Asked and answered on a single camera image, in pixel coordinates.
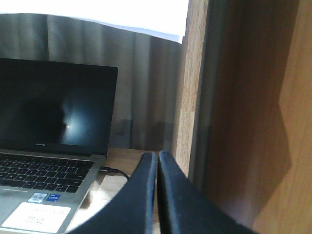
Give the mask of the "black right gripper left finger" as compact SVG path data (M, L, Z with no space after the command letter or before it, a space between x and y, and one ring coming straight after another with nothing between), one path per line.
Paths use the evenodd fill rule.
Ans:
M157 155L143 153L132 176L99 212L71 234L151 234Z

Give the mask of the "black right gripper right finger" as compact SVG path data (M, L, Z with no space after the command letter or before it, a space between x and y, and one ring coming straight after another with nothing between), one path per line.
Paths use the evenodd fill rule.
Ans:
M195 188L170 152L159 153L157 203L163 234L252 234Z

